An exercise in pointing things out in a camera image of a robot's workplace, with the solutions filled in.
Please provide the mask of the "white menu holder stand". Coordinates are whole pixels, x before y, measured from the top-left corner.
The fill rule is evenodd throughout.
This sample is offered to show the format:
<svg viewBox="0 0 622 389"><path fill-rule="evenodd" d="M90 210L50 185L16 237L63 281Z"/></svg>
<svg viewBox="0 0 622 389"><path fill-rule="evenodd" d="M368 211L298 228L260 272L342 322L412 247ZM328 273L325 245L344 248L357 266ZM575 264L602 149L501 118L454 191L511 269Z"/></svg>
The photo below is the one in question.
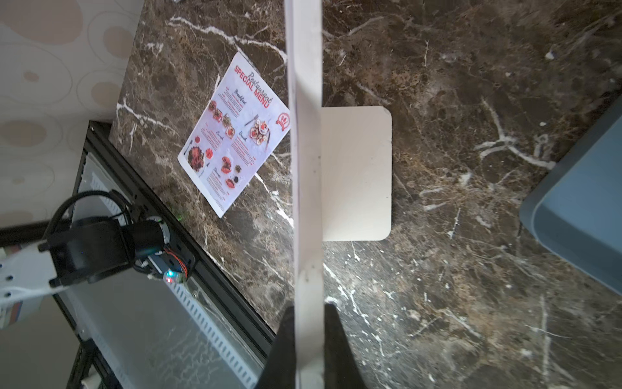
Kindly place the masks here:
<svg viewBox="0 0 622 389"><path fill-rule="evenodd" d="M292 118L296 387L325 388L326 242L379 241L391 229L392 116L322 104L322 3L284 5Z"/></svg>

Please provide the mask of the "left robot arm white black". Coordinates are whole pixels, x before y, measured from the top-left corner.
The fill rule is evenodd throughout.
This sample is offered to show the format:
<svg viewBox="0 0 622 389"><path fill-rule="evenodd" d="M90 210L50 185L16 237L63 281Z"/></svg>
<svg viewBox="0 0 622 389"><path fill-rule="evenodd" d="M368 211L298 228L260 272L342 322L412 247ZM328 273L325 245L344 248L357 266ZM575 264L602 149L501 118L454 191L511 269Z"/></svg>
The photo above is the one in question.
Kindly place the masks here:
<svg viewBox="0 0 622 389"><path fill-rule="evenodd" d="M1 327L25 319L42 300L125 270L167 285L186 283L194 257L173 227L119 191L74 194L47 221L1 229Z"/></svg>

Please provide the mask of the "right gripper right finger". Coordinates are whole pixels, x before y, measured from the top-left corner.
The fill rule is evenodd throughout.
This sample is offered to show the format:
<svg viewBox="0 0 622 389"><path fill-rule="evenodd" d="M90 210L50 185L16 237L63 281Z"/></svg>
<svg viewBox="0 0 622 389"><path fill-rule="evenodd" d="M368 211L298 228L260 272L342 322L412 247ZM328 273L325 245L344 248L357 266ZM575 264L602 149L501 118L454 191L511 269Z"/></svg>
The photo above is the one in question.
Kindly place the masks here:
<svg viewBox="0 0 622 389"><path fill-rule="evenodd" d="M366 385L348 343L337 307L325 304L325 388L364 389Z"/></svg>

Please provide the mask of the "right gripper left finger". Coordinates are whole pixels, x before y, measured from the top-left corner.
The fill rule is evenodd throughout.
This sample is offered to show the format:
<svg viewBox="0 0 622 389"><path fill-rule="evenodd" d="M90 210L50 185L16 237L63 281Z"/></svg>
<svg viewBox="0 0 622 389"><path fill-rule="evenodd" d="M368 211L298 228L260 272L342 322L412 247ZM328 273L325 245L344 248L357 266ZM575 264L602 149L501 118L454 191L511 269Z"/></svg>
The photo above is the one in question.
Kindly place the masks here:
<svg viewBox="0 0 622 389"><path fill-rule="evenodd" d="M272 344L267 363L256 389L293 389L296 387L295 311L288 307Z"/></svg>

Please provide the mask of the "old menu sheet red print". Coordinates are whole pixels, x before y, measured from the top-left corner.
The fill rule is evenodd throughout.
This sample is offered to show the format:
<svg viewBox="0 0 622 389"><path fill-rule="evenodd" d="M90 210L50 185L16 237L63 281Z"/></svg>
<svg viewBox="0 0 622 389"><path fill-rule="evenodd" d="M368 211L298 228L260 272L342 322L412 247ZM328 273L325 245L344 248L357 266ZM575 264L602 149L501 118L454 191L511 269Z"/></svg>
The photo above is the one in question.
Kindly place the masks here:
<svg viewBox="0 0 622 389"><path fill-rule="evenodd" d="M237 53L178 162L222 217L290 128L289 108Z"/></svg>

